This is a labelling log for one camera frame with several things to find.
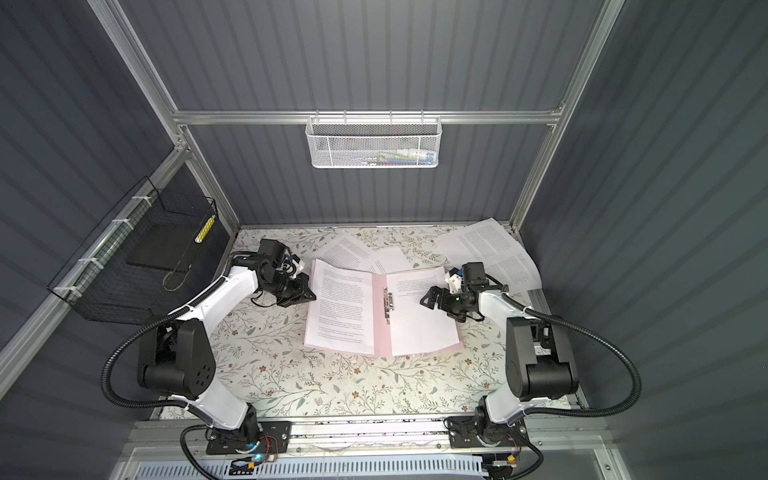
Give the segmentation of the printed paper sheets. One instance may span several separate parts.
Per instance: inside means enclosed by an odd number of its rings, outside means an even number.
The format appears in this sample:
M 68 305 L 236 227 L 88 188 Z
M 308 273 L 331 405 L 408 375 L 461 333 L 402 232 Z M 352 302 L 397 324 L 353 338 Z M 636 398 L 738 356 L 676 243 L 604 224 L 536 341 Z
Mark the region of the printed paper sheets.
M 435 242 L 452 266 L 482 262 L 485 272 L 507 285 L 512 294 L 542 287 L 528 252 L 492 218 L 441 235 Z

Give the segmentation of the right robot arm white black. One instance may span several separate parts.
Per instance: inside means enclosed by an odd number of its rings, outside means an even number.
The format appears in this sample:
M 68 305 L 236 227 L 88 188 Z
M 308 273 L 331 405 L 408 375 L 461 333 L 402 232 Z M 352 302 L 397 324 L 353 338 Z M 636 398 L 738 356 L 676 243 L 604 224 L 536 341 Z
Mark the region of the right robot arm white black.
M 500 428 L 515 422 L 525 408 L 577 391 L 579 377 L 564 329 L 535 316 L 533 309 L 513 300 L 504 287 L 472 287 L 453 293 L 433 286 L 420 304 L 454 320 L 491 320 L 505 334 L 506 380 L 480 400 L 474 413 L 471 431 L 482 441 L 494 442 Z

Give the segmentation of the printed paper sheet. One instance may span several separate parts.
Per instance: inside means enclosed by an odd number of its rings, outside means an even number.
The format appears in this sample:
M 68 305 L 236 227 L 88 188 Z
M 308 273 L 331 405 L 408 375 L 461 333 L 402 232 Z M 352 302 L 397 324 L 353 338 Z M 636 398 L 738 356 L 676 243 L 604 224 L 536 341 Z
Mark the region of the printed paper sheet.
M 334 267 L 316 259 L 310 288 L 304 345 L 311 348 L 372 356 L 375 353 L 374 274 Z
M 364 271 L 376 274 L 389 274 L 407 271 L 413 268 L 403 251 L 396 246 L 375 251 L 363 267 Z
M 374 263 L 375 252 L 356 237 L 342 234 L 321 247 L 315 258 L 337 268 L 366 271 Z
M 389 328 L 394 356 L 463 347 L 456 322 L 437 306 L 427 308 L 420 303 L 431 287 L 447 286 L 442 267 L 388 274 L 386 283 L 393 302 Z

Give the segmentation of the printed paper sheet back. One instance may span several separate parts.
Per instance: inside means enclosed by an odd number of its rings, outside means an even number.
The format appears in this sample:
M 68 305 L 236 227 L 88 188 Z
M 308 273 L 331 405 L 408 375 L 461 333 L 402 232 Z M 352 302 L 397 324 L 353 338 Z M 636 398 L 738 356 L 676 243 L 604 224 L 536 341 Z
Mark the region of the printed paper sheet back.
M 356 237 L 342 234 L 321 247 L 315 258 L 337 268 L 366 271 L 374 263 L 375 252 Z

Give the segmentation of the pink file folder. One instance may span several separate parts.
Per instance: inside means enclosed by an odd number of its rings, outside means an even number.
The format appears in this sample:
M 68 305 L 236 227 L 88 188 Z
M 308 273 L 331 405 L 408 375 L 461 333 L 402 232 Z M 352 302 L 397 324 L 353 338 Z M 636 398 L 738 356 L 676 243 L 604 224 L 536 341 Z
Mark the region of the pink file folder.
M 388 292 L 386 276 L 374 274 L 373 279 L 373 314 L 375 353 L 371 357 L 391 358 L 391 336 L 389 328 L 389 313 L 393 305 L 391 294 Z

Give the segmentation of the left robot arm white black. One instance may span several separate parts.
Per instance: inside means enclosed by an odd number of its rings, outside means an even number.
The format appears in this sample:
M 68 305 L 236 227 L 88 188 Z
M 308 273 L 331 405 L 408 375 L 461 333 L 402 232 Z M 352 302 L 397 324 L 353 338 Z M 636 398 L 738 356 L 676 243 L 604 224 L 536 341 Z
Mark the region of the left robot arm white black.
M 210 335 L 241 301 L 269 292 L 281 307 L 316 299 L 309 275 L 233 266 L 184 307 L 178 318 L 139 340 L 137 380 L 141 387 L 168 397 L 222 437 L 255 443 L 261 429 L 255 408 L 217 378 Z

